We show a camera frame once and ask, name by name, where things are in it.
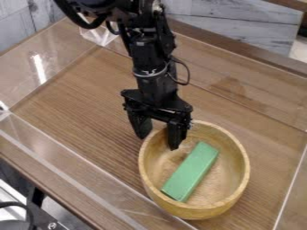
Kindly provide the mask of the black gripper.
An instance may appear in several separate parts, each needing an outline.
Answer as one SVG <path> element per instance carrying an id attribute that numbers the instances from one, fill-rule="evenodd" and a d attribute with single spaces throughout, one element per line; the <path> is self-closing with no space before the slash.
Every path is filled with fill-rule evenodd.
<path id="1" fill-rule="evenodd" d="M 186 140 L 187 129 L 191 123 L 192 106 L 178 95 L 180 82 L 176 66 L 166 66 L 151 71 L 136 69 L 136 89 L 122 91 L 124 110 L 140 139 L 144 139 L 152 130 L 152 120 L 167 123 L 168 145 L 176 150 Z"/>

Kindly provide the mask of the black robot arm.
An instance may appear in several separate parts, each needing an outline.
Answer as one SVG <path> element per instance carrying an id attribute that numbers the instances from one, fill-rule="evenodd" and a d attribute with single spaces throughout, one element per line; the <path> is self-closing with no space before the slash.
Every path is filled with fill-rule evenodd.
<path id="1" fill-rule="evenodd" d="M 139 138 L 152 130 L 152 121 L 167 124 L 170 149 L 179 148 L 191 127 L 194 107 L 178 95 L 182 85 L 172 55 L 175 35 L 160 0 L 54 0 L 70 20 L 83 29 L 106 26 L 122 37 L 134 62 L 138 88 L 122 91 L 124 110 Z"/>

